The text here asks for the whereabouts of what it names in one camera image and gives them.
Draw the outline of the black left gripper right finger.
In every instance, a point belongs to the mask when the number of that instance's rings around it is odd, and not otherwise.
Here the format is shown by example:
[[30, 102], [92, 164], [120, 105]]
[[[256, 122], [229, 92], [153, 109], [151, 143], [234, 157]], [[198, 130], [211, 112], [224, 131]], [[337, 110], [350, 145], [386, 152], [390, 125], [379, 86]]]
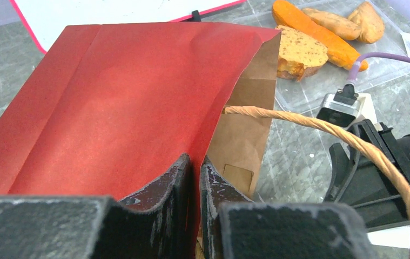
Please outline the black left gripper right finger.
[[363, 219], [342, 203], [254, 202], [205, 158], [200, 169], [205, 258], [377, 258]]

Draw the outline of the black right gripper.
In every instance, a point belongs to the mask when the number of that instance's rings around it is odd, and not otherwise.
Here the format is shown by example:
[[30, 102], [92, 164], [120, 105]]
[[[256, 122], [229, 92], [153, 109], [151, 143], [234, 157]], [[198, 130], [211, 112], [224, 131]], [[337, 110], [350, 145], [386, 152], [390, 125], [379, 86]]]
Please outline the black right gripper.
[[[379, 148], [410, 185], [410, 134], [396, 139], [392, 128], [381, 124], [381, 129], [377, 129], [368, 119], [356, 122], [348, 131]], [[329, 153], [332, 177], [326, 202], [354, 208], [369, 231], [409, 224], [400, 193], [371, 160], [352, 147], [346, 154], [339, 143], [333, 144]]]

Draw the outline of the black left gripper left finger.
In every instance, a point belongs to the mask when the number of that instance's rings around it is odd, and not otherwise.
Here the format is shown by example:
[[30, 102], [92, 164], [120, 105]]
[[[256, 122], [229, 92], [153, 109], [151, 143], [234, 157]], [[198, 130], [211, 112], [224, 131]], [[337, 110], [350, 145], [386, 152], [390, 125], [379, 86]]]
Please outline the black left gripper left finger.
[[121, 200], [0, 196], [0, 258], [187, 258], [191, 174], [182, 154]]

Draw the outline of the orange fake baguette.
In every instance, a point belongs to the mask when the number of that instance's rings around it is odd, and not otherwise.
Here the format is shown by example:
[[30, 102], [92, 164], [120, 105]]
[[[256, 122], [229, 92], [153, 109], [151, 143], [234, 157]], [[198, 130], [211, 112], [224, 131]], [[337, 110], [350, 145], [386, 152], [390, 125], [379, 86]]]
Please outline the orange fake baguette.
[[307, 14], [288, 1], [275, 1], [272, 16], [278, 25], [303, 32], [327, 47], [328, 61], [350, 70], [361, 54], [329, 29], [315, 23]]

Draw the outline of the red paper bag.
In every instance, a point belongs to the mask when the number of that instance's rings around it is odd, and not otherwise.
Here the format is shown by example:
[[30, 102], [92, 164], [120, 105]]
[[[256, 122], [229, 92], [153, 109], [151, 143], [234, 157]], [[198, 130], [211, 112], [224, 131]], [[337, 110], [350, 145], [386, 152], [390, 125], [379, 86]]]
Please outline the red paper bag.
[[281, 31], [229, 23], [67, 26], [0, 117], [0, 196], [121, 200], [182, 155], [192, 167], [186, 229], [194, 258], [200, 169], [255, 170], [272, 119], [349, 143], [410, 185], [373, 144], [319, 119], [273, 110]]

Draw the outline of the orange fake bread slice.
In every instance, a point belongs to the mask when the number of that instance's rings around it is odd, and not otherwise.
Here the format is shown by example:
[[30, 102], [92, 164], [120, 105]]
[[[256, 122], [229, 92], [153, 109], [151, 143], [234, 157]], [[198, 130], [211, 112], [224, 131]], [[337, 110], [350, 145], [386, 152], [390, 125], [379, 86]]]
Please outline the orange fake bread slice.
[[357, 40], [373, 44], [385, 33], [385, 23], [377, 14], [373, 5], [365, 1], [354, 9], [347, 19], [361, 27], [361, 33]]

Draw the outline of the tan fake bread roll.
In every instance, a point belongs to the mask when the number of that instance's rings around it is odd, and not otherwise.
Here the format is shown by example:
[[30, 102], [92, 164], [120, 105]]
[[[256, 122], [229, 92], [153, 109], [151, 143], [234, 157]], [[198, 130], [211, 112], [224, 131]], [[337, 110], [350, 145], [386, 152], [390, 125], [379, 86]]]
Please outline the tan fake bread roll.
[[334, 13], [314, 8], [302, 8], [301, 10], [315, 23], [327, 28], [344, 40], [355, 40], [362, 32], [360, 25]]

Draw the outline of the orange fake bread piece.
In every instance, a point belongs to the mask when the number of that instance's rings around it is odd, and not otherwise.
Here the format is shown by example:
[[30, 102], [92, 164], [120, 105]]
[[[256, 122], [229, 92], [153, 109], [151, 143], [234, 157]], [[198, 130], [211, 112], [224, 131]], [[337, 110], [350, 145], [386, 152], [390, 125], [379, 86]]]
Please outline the orange fake bread piece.
[[301, 81], [328, 62], [327, 47], [321, 42], [288, 26], [276, 29], [281, 31], [277, 77]]

